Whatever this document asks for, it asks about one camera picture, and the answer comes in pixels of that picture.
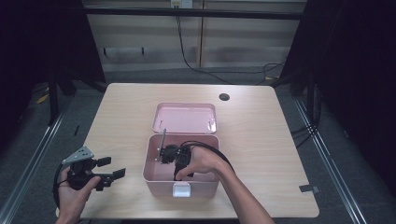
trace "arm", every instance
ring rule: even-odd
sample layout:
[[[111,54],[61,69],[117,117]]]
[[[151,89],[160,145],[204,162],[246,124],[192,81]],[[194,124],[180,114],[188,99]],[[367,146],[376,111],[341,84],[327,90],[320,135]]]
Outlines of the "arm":
[[[230,165],[215,153],[195,147],[192,150],[191,163],[177,173],[177,179],[182,179],[195,172],[202,174],[212,172],[219,177],[240,223],[275,223],[264,207],[236,176]]]
[[[61,173],[61,179],[67,179],[67,172],[70,168],[66,168]],[[57,224],[75,224],[78,223],[79,217],[85,207],[85,202],[88,201],[91,195],[91,191],[96,187],[99,183],[100,177],[95,176],[92,178],[87,185],[81,190],[74,190],[70,188],[69,183],[67,181],[63,182],[59,188],[59,199],[60,199],[60,208],[59,208],[59,217],[56,220]]]

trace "box lid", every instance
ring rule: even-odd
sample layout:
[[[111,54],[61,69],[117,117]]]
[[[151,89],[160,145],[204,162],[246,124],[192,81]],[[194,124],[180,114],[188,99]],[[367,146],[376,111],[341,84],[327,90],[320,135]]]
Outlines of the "box lid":
[[[215,133],[217,128],[212,104],[161,103],[152,124],[155,133]]]

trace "black cable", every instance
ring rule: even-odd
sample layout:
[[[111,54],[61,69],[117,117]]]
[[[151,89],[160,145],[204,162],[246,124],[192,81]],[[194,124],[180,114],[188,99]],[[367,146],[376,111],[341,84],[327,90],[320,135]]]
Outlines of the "black cable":
[[[212,147],[206,143],[203,142],[198,142],[198,141],[186,141],[180,145],[180,147],[204,147],[206,149],[209,149],[210,151],[214,152],[216,155],[221,157],[224,161],[226,161],[230,166],[231,169],[233,169],[233,166],[231,165],[230,161],[225,157],[224,154],[222,154],[219,150],[217,150],[215,147]]]
[[[210,76],[212,76],[212,77],[214,77],[214,78],[216,78],[216,79],[218,79],[218,80],[220,80],[222,82],[230,84],[230,85],[236,85],[236,84],[234,84],[232,82],[229,82],[229,81],[227,81],[225,79],[222,79],[222,78],[220,78],[220,77],[218,77],[218,76],[216,76],[214,74],[222,74],[222,73],[229,73],[229,74],[261,74],[261,73],[264,73],[264,79],[262,79],[259,83],[255,84],[256,86],[258,86],[258,85],[262,84],[265,81],[265,78],[266,78],[265,73],[266,72],[271,71],[271,70],[273,70],[273,69],[277,68],[278,66],[280,66],[280,65],[285,63],[285,62],[282,62],[282,63],[268,63],[268,64],[266,64],[263,67],[262,71],[259,71],[259,72],[234,72],[234,71],[232,71],[232,72],[226,72],[226,71],[224,71],[224,72],[222,72],[222,71],[220,71],[220,72],[206,72],[206,71],[198,70],[198,69],[195,69],[195,68],[191,67],[190,64],[186,60],[186,56],[185,56],[185,53],[184,53],[184,46],[183,46],[183,38],[182,38],[182,34],[181,34],[181,22],[180,22],[180,17],[179,16],[177,16],[177,30],[178,30],[178,38],[179,38],[179,41],[180,41],[181,54],[183,56],[184,63],[194,72],[210,75]],[[268,70],[265,70],[265,67],[268,66],[268,65],[275,65],[275,66],[270,68],[270,69],[268,69]]]
[[[319,126],[319,122],[320,122],[320,115],[321,115],[321,95],[320,95],[320,93],[319,93],[319,91],[318,91],[318,88],[316,88],[316,100],[317,100],[317,110],[316,110],[316,118],[313,120],[313,124],[311,124],[311,125],[309,125],[309,126],[307,126],[307,127],[305,127],[304,129],[307,129],[307,130],[309,130],[309,132],[310,132],[310,134],[302,141],[302,142],[300,142],[300,144],[298,144],[297,146],[296,146],[296,148],[298,148],[298,147],[300,147],[300,146],[302,146],[303,145],[303,143],[305,143],[306,142],[306,140],[308,140],[312,135],[314,135],[314,133],[315,132],[317,132],[318,131],[318,126]]]
[[[55,172],[55,177],[53,178],[53,185],[52,185],[52,195],[53,195],[53,200],[56,203],[56,206],[59,208],[60,207],[60,201],[59,201],[59,192],[58,192],[58,188],[61,185],[61,183],[58,183],[58,179],[59,179],[59,173],[61,172],[63,165],[62,163],[59,164],[58,169],[56,169]]]
[[[269,71],[271,71],[271,70],[277,68],[277,67],[280,66],[280,65],[283,65],[284,63],[285,63],[285,62],[283,62],[283,63],[268,63],[268,64],[266,64],[266,65],[262,68],[262,71],[264,72],[264,78],[263,78],[260,82],[256,83],[255,86],[258,86],[258,85],[262,84],[262,83],[265,81],[265,79],[267,78],[267,74],[266,74],[267,72],[269,72]],[[268,70],[265,70],[265,67],[268,66],[268,65],[274,65],[274,67],[269,68]]]

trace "gray floor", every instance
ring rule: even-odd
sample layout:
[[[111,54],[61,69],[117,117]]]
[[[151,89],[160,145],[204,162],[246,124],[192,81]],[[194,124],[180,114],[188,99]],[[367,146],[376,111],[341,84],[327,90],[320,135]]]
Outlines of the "gray floor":
[[[281,67],[268,72],[268,77],[277,77]],[[206,71],[261,71],[262,67],[206,68]],[[216,74],[233,84],[254,85],[264,79],[263,74]],[[106,72],[108,83],[202,83],[224,84],[208,74],[201,74],[187,68],[145,71]],[[269,84],[272,79],[265,79]],[[56,220],[55,205],[51,195],[54,172],[59,162],[81,147],[91,127],[96,110],[103,94],[82,83],[76,83],[78,92],[71,98],[63,97],[62,102],[70,102],[64,111],[64,119],[52,140],[43,161],[24,195],[12,223],[53,223]],[[37,86],[32,103],[26,109],[19,130],[8,149],[0,158],[0,204],[4,205],[9,194],[17,185],[26,164],[35,153],[36,147],[47,130],[49,102],[38,105],[35,101],[41,96],[43,86]],[[276,88],[276,94],[291,131],[304,126],[297,110],[295,99],[291,97],[289,86]],[[336,117],[326,108],[321,113],[319,131],[334,161],[339,167],[351,193],[355,196],[367,223],[396,223],[396,201],[376,173],[366,164],[353,141],[345,138],[343,128]],[[306,135],[296,138],[296,145]],[[298,149],[308,180],[318,186],[320,193],[315,195],[320,209],[316,218],[276,218],[276,223],[353,223],[345,204],[326,169],[312,140]],[[236,220],[93,220],[91,223],[237,223]]]

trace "pink box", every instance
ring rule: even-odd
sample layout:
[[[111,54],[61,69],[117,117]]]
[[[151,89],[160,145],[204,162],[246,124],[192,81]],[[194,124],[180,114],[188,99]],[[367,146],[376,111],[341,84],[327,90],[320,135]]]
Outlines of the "pink box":
[[[199,141],[219,149],[219,139],[213,135],[217,130],[215,107],[210,104],[163,103],[157,106],[152,135],[143,169],[143,177],[154,196],[212,197],[219,179],[212,173],[197,174],[174,181],[175,163],[161,164],[156,161],[159,147],[178,145],[186,141]]]

